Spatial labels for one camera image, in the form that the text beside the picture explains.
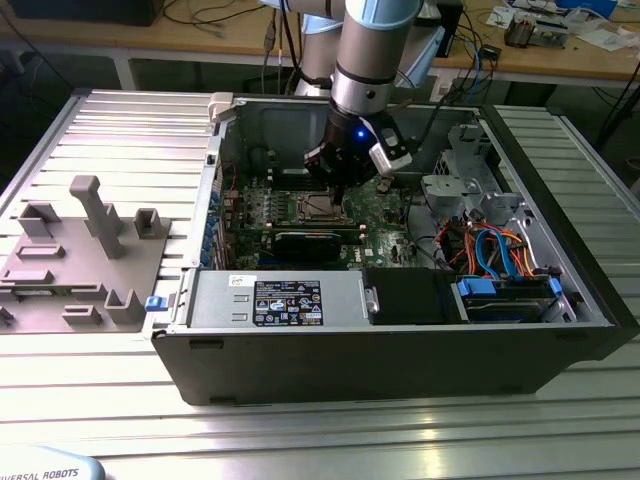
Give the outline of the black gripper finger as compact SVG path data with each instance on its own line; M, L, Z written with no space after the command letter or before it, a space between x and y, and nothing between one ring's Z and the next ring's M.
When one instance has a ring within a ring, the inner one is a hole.
M306 170L328 189L331 204L339 205L341 203L341 183L338 171L334 168L335 160L335 149L327 143L321 143L303 154Z
M346 191L360 187L376 176L376 166L371 160L369 150L343 150L341 152L343 177L340 198Z

